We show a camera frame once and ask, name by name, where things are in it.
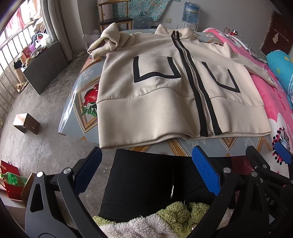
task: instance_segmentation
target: metal screw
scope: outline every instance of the metal screw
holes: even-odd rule
[[[251,172],[251,175],[252,175],[253,177],[257,177],[257,172],[252,171],[252,172]]]
[[[42,172],[42,171],[40,171],[40,172],[37,173],[37,177],[38,177],[38,178],[40,178],[40,177],[42,177],[42,176],[43,176],[43,172]]]
[[[63,170],[63,173],[64,174],[68,174],[70,172],[71,172],[71,168],[66,168],[66,169]]]
[[[227,174],[231,173],[231,169],[228,167],[223,168],[223,171],[224,173],[227,173]]]

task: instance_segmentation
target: jacket pocket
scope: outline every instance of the jacket pocket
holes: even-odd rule
[[[159,77],[165,79],[180,79],[181,75],[176,68],[173,58],[161,55],[139,55],[133,58],[134,83]]]
[[[228,68],[207,64],[206,62],[202,62],[202,64],[205,66],[210,76],[218,86],[235,93],[240,93],[239,87]]]

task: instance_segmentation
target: pink blanket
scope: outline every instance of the pink blanket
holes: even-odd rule
[[[218,37],[223,43],[227,42],[232,47],[234,52],[245,56],[256,65],[262,67],[273,78],[275,83],[278,85],[278,89],[268,85],[260,77],[251,74],[252,80],[263,99],[265,111],[272,128],[271,139],[273,149],[274,143],[280,141],[288,149],[288,151],[292,152],[293,136],[291,129],[293,129],[293,112],[287,101],[287,93],[283,91],[282,87],[279,85],[276,77],[270,71],[269,67],[266,64],[254,59],[249,54],[249,52],[231,36],[227,36],[214,28],[207,28],[204,30],[204,32],[211,32],[215,34],[216,37]],[[287,165],[283,162],[282,158],[276,154],[275,150],[267,155],[266,160],[271,160],[271,162],[277,163],[277,165],[281,165],[278,166],[277,169],[277,171],[280,173],[287,173]]]

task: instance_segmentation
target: black stripe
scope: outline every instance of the black stripe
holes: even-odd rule
[[[169,62],[169,65],[171,67],[173,74],[176,76],[179,76],[179,78],[181,78],[181,75],[173,62],[173,58],[172,57],[167,57],[167,58],[168,58],[168,62]]]
[[[233,82],[235,88],[231,88],[231,87],[229,87],[229,86],[227,86],[227,85],[224,85],[224,84],[219,83],[219,82],[216,80],[216,78],[215,78],[215,76],[213,75],[213,73],[211,72],[211,70],[209,69],[207,63],[202,61],[202,64],[206,67],[206,69],[208,70],[210,76],[211,76],[212,79],[217,83],[217,85],[219,85],[220,87],[222,87],[222,88],[224,88],[224,89],[227,89],[227,90],[233,91],[233,92],[235,92],[235,93],[240,93],[239,87],[238,87],[237,83],[235,82],[235,79],[234,79],[233,75],[231,74],[230,70],[228,70],[228,73],[229,73],[229,75],[230,75],[230,78],[231,78],[231,80],[232,80],[232,82]]]
[[[207,91],[205,90],[205,87],[204,87],[204,85],[202,83],[201,77],[200,77],[200,75],[199,75],[199,73],[198,73],[198,71],[197,71],[197,69],[195,67],[195,64],[194,64],[194,62],[193,62],[193,60],[191,58],[190,52],[185,48],[185,46],[182,44],[182,42],[179,39],[179,33],[178,33],[178,43],[180,44],[180,46],[182,48],[184,48],[186,50],[187,58],[188,58],[189,62],[191,63],[191,66],[193,67],[193,69],[195,71],[198,86],[199,86],[200,90],[202,91],[202,93],[203,93],[203,95],[205,97],[205,100],[207,102],[207,107],[208,107],[208,110],[209,110],[209,114],[211,116],[214,134],[215,135],[220,135],[220,134],[222,134],[222,131],[221,131],[220,127],[219,127],[218,120],[217,120],[217,117],[216,117],[212,102],[211,102],[211,100],[209,98],[209,95],[208,95]]]
[[[138,56],[133,58],[133,77],[134,77],[134,82],[136,82],[137,79],[139,78]]]
[[[159,77],[166,78],[166,79],[178,79],[178,78],[181,78],[181,75],[180,75],[179,71],[177,70],[177,68],[176,68],[176,66],[174,64],[172,57],[167,57],[167,58],[168,58],[170,68],[171,68],[171,70],[172,70],[174,75],[166,75],[166,74],[162,74],[160,72],[150,72],[150,73],[144,74],[143,76],[140,77],[139,76],[139,67],[138,67],[138,59],[139,58],[138,58],[138,56],[134,57],[133,58],[133,77],[134,77],[134,82],[137,83],[137,82],[149,79],[149,78],[154,77],[154,76],[159,76]]]
[[[200,94],[198,93],[198,91],[195,88],[192,73],[191,73],[191,70],[190,70],[187,62],[185,61],[183,51],[182,51],[182,49],[179,48],[179,46],[177,45],[177,43],[175,41],[175,31],[173,31],[172,40],[173,40],[173,43],[174,43],[175,47],[179,51],[182,63],[184,65],[184,68],[185,68],[185,71],[186,71],[186,74],[187,74],[187,78],[189,80],[189,84],[190,84],[190,86],[192,88],[192,91],[193,91],[193,95],[194,95],[195,102],[196,102],[196,107],[197,107],[197,110],[198,110],[198,116],[199,116],[199,120],[200,120],[200,136],[208,137],[209,134],[207,132],[207,123],[205,121],[205,114],[204,114],[204,111],[203,111],[203,108],[202,108]]]

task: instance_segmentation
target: folded sleeve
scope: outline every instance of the folded sleeve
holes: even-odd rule
[[[90,45],[87,52],[95,59],[105,56],[107,52],[129,47],[133,45],[134,40],[134,34],[120,32],[117,24],[112,23],[102,32],[101,37]]]
[[[232,60],[235,63],[243,64],[245,68],[249,71],[249,73],[257,75],[261,77],[264,81],[266,81],[269,85],[275,88],[277,87],[277,85],[274,83],[274,81],[269,76],[267,71],[253,63],[245,56],[242,56],[234,52],[227,42],[224,43],[224,46],[210,44],[209,48],[227,58],[230,58],[230,60]]]

